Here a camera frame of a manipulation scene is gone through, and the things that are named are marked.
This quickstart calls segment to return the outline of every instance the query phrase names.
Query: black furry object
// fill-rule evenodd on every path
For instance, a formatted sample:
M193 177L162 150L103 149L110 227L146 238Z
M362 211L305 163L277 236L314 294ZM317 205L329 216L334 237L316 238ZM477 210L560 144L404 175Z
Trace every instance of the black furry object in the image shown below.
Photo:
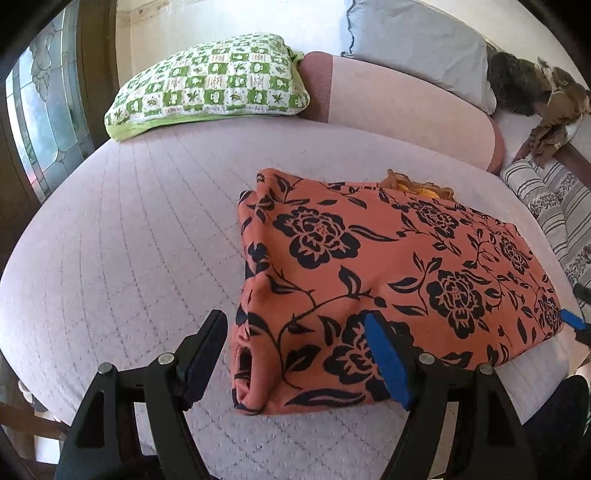
M488 81L497 107L519 115L535 114L534 102L550 97L550 85L533 63L503 51L489 52Z

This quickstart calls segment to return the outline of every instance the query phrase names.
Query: white wall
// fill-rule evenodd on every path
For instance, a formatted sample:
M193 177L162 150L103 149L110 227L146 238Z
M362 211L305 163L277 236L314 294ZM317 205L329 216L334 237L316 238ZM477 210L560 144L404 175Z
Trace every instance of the white wall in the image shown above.
M520 58L536 61L541 56L583 82L552 33L517 0L420 1L462 20ZM131 23L131 72L136 74L177 51L254 31L277 33L292 48L304 52L340 54L350 44L345 18L350 3L351 0L119 0L119 10L129 12L122 15L127 15Z

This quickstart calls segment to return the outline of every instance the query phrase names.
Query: gray striped cloth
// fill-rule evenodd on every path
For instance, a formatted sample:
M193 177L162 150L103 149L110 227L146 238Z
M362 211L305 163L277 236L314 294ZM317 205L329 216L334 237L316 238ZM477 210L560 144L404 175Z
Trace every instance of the gray striped cloth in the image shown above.
M536 218L570 283L591 287L591 190L553 159L515 162L500 177ZM591 305L579 304L591 323Z

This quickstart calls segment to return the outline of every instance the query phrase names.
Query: gray pillow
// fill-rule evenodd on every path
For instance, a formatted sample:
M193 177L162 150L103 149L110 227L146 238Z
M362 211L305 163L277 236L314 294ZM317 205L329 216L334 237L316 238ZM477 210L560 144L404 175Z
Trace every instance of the gray pillow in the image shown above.
M490 114L486 41L460 21L414 0L353 0L351 46L343 57L433 83Z

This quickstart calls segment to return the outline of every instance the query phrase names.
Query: stained glass window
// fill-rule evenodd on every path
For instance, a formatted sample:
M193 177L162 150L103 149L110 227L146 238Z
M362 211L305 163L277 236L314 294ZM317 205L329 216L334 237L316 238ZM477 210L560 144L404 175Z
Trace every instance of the stained glass window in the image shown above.
M41 203L94 152L78 83L77 18L75 1L39 33L6 80L12 134Z

